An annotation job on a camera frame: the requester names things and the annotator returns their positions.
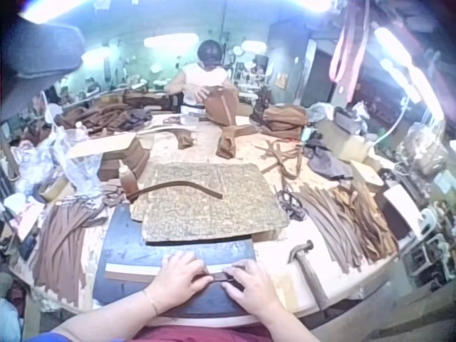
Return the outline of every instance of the white sleeveless top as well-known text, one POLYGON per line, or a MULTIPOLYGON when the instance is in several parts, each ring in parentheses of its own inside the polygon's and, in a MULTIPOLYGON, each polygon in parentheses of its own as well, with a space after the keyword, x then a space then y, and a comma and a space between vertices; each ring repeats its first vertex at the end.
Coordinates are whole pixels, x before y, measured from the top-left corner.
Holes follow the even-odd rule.
MULTIPOLYGON (((228 72, 223 68, 206 71, 198 63, 188 64, 182 68, 182 71, 185 74, 185 83, 195 84, 201 87, 221 86, 223 81, 228 77, 228 72)), ((193 93, 188 92, 184 92, 184 103, 188 105, 203 105, 195 100, 193 93)), ((185 105, 181 106, 182 114, 188 114, 190 112, 204 114, 205 110, 187 107, 185 105)))

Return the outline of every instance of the cork mat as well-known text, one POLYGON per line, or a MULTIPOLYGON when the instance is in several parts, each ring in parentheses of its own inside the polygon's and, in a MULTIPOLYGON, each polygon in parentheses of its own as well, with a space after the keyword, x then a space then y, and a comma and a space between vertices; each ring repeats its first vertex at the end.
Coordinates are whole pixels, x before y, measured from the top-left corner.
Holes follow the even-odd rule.
POLYGON ((223 194, 216 199, 192 187, 168 187, 142 195, 130 206, 147 242, 216 239, 288 225, 289 219, 253 164, 154 165, 145 187, 188 180, 223 194))

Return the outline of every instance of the hammer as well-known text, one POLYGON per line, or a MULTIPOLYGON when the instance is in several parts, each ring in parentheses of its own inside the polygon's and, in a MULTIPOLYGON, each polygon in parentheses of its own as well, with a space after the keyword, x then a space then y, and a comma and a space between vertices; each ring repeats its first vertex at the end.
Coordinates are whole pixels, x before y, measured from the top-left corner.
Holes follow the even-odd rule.
POLYGON ((288 263, 291 263, 293 259, 297 260, 318 307, 320 310, 324 310, 329 306, 329 299, 326 296, 314 269, 312 269, 312 266, 306 258, 306 253, 313 248, 314 243, 311 240, 307 240, 307 243, 294 247, 290 252, 288 263))

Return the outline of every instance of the right hand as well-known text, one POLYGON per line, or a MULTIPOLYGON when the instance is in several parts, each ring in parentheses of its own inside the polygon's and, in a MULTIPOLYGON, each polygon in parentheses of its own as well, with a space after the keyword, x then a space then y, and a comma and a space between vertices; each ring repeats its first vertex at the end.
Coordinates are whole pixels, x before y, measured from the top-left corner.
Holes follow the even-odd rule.
POLYGON ((244 287, 244 292, 227 282, 222 283, 222 287, 228 296, 245 311, 265 323, 285 310, 277 296, 271 277, 263 266, 254 260, 241 260, 232 266, 223 271, 238 281, 244 287))
POLYGON ((184 85, 184 90, 193 93, 193 96, 198 103, 206 100, 207 96, 210 94, 210 90, 207 87, 201 87, 196 84, 186 84, 184 85))

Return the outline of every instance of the hammer handle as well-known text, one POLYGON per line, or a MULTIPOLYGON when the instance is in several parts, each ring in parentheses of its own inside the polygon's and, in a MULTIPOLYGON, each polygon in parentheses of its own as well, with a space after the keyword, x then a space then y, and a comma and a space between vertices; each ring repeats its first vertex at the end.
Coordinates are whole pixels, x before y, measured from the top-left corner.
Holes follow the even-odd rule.
POLYGON ((307 284, 309 285, 309 288, 312 292, 313 297, 315 298, 318 307, 320 308, 320 310, 326 309, 329 306, 329 299, 325 291, 323 290, 323 287, 320 281, 318 280, 318 277, 315 274, 314 269, 312 268, 310 262, 306 258, 306 252, 297 252, 295 258, 298 261, 299 266, 301 267, 304 278, 306 279, 307 284))

